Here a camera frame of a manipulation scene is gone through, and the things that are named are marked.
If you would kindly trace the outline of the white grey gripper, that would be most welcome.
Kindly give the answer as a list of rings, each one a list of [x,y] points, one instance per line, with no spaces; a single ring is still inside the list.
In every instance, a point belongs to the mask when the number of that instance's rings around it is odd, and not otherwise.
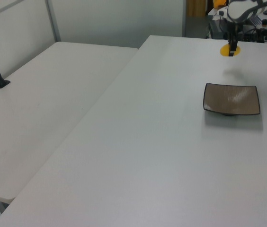
[[[238,43],[238,23],[256,15],[261,8],[260,0],[231,0],[227,8],[229,56],[234,56]]]

